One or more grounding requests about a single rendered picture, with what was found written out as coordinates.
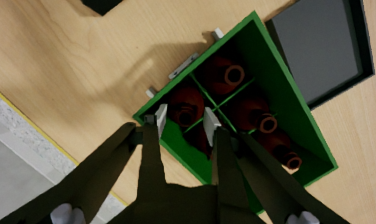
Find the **green bottle crate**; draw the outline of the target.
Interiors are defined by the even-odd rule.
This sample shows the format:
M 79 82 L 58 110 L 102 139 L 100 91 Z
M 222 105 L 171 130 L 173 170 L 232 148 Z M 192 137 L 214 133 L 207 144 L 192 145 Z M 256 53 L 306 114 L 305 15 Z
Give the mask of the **green bottle crate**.
M 197 66 L 218 51 L 235 55 L 245 71 L 243 81 L 224 95 L 208 92 L 196 79 Z M 160 105 L 165 104 L 171 89 L 182 82 L 191 83 L 198 89 L 205 107 L 214 111 L 232 133 L 243 129 L 226 118 L 219 107 L 242 89 L 262 96 L 268 104 L 269 114 L 277 120 L 277 127 L 288 135 L 290 149 L 302 160 L 301 166 L 291 175 L 304 188 L 339 168 L 269 34 L 244 32 L 224 35 L 150 100 L 147 114 L 155 114 Z M 166 123 L 159 143 L 200 183 L 211 184 L 212 161 L 207 154 L 195 147 L 191 132 L 191 128 L 202 121 L 203 116 L 204 112 L 190 127 L 181 127 L 171 121 L 166 113 Z

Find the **dark red bottle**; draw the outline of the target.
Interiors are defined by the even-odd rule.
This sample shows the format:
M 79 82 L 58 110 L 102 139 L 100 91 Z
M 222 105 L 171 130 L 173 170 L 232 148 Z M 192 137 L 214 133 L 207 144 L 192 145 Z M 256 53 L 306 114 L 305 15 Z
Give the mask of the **dark red bottle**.
M 263 133 L 256 129 L 250 135 L 284 167 L 295 170 L 301 166 L 301 158 L 290 149 L 290 139 L 281 128 L 276 127 L 271 133 Z
M 243 130 L 257 129 L 263 133 L 271 133 L 277 127 L 277 120 L 269 114 L 266 100 L 245 89 L 219 108 L 236 127 Z
M 175 85 L 166 98 L 167 115 L 181 127 L 190 127 L 203 115 L 205 104 L 198 89 L 191 83 Z
M 219 116 L 213 111 L 219 122 L 222 124 L 222 126 L 226 127 L 222 120 L 219 118 Z M 213 147 L 210 146 L 204 126 L 203 126 L 203 120 L 200 121 L 197 125 L 195 125 L 193 128 L 191 128 L 192 132 L 192 139 L 195 147 L 202 153 L 207 154 L 209 158 L 212 161 L 213 154 L 212 150 Z
M 243 81 L 244 70 L 235 55 L 219 51 L 197 66 L 196 79 L 208 92 L 224 95 L 233 91 Z

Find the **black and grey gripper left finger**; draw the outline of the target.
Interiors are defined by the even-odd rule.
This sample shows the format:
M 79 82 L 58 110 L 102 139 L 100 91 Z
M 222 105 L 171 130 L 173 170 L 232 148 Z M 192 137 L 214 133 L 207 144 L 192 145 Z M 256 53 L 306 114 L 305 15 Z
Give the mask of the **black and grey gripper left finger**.
M 133 224 L 173 224 L 159 144 L 166 113 L 167 104 L 161 104 L 155 114 L 144 116 L 144 126 L 124 123 L 58 184 L 0 224 L 90 224 L 137 145 L 142 152 Z

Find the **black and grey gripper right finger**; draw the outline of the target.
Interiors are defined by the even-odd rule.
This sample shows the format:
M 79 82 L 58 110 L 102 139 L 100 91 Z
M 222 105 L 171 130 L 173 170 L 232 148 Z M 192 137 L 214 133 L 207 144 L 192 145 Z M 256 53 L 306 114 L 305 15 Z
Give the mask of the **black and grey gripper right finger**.
M 273 224 L 351 224 L 312 196 L 248 132 L 229 132 L 209 107 L 204 109 L 203 126 L 213 147 L 216 224 L 257 224 L 241 170 Z

